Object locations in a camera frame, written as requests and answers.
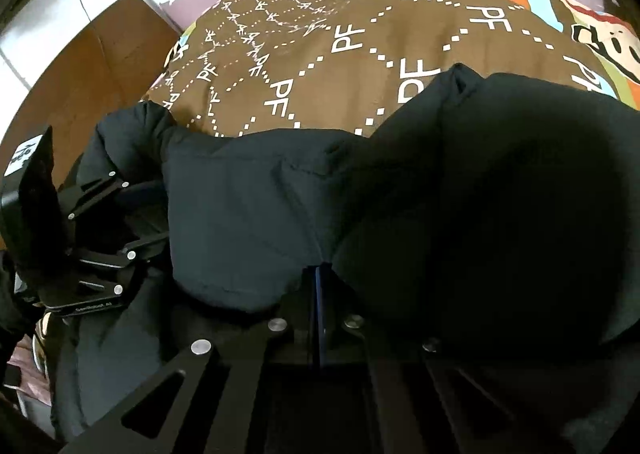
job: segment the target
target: blue strip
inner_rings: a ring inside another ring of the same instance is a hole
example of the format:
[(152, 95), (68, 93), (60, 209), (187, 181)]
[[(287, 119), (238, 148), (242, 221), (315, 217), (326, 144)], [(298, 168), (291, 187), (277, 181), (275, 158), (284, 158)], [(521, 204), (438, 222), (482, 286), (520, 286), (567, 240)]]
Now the blue strip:
[(600, 79), (600, 89), (602, 89), (602, 91), (604, 91), (607, 95), (609, 95), (610, 97), (613, 97), (614, 99), (618, 98), (616, 93), (613, 91), (613, 88), (606, 80), (604, 80), (600, 75), (598, 75), (595, 72), (593, 72), (593, 75), (595, 75), (596, 77), (598, 77), (598, 79)]
[(326, 329), (324, 329), (324, 298), (322, 296), (322, 277), (320, 267), (316, 267), (316, 316), (318, 319), (318, 363), (326, 364)]
[(551, 6), (551, 0), (528, 0), (531, 5), (531, 12), (537, 15), (550, 27), (554, 27), (558, 32), (562, 32), (562, 23), (558, 21), (556, 13)]

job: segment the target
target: black puffer jacket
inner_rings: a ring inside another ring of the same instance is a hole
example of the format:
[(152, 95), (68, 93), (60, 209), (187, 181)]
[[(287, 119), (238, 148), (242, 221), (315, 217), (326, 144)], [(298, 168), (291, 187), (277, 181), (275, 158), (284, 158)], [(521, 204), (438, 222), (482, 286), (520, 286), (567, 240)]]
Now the black puffer jacket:
[(191, 340), (220, 341), (211, 307), (263, 310), (330, 263), (370, 316), (438, 337), (578, 452), (602, 452), (640, 390), (638, 135), (640, 114), (610, 97), (461, 65), (369, 139), (216, 139), (152, 103), (109, 115), (78, 181), (162, 177), (173, 272), (74, 323), (63, 435)]

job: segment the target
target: cartoon print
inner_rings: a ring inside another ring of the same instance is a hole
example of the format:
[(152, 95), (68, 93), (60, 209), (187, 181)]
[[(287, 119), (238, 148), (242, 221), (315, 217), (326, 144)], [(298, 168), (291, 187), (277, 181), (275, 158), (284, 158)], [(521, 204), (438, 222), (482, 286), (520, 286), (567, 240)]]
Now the cartoon print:
[(586, 44), (612, 63), (622, 75), (640, 84), (640, 41), (631, 26), (610, 14), (591, 10), (574, 0), (562, 0), (578, 21), (572, 39)]

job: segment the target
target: jacket sleeve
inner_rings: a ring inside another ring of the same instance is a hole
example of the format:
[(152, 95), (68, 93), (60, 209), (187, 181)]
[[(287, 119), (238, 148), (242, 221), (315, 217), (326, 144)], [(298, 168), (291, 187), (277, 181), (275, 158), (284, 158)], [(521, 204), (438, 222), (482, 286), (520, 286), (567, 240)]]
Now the jacket sleeve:
[(78, 167), (76, 180), (87, 183), (117, 171), (132, 183), (162, 178), (164, 141), (175, 120), (154, 102), (110, 113), (95, 127)]

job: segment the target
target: silver screw head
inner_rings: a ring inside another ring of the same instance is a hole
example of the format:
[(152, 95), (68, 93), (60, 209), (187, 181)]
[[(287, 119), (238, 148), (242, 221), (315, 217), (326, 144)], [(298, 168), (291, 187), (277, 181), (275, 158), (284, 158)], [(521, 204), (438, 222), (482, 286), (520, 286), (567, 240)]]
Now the silver screw head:
[(422, 349), (427, 353), (437, 353), (440, 350), (440, 341), (435, 337), (428, 338), (422, 343)]
[(269, 321), (268, 326), (269, 329), (274, 332), (284, 331), (287, 329), (287, 321), (276, 317), (276, 319), (271, 319)]
[(210, 349), (211, 342), (207, 339), (199, 339), (191, 344), (191, 352), (195, 355), (204, 355), (205, 353), (208, 353)]
[(349, 329), (360, 329), (364, 326), (364, 317), (360, 315), (350, 315), (344, 320), (344, 325)]

